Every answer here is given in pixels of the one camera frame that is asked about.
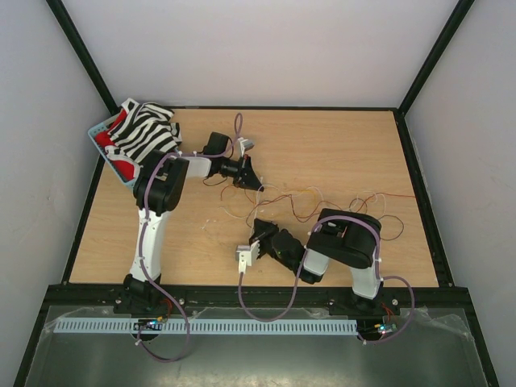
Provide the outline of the white zip tie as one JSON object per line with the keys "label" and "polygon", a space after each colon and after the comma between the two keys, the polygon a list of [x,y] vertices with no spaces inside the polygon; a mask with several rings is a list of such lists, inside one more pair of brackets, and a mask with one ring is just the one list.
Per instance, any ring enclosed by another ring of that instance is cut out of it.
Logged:
{"label": "white zip tie", "polygon": [[256,191],[256,204],[260,202],[260,195],[264,192],[264,177],[260,176],[260,188]]}

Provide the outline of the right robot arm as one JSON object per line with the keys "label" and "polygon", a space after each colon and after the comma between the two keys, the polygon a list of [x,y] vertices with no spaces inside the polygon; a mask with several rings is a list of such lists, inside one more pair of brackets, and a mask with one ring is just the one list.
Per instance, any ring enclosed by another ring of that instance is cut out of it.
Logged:
{"label": "right robot arm", "polygon": [[381,223],[373,216],[325,208],[305,244],[285,228],[256,218],[247,245],[238,246],[239,271],[268,255],[313,285],[322,280],[331,261],[350,268],[353,306],[363,314],[381,304],[380,266]]}

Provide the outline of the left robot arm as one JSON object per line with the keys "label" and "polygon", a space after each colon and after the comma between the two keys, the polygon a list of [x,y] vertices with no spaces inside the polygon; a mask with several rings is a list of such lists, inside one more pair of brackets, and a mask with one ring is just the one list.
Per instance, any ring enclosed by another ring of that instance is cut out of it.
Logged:
{"label": "left robot arm", "polygon": [[152,151],[133,186],[139,209],[139,231],[135,257],[123,286],[132,302],[143,312],[158,308],[161,293],[154,286],[161,276],[160,254],[166,223],[176,209],[185,180],[215,174],[232,179],[236,188],[262,191],[248,151],[254,142],[241,136],[231,140],[218,132],[210,134],[202,152],[168,154]]}

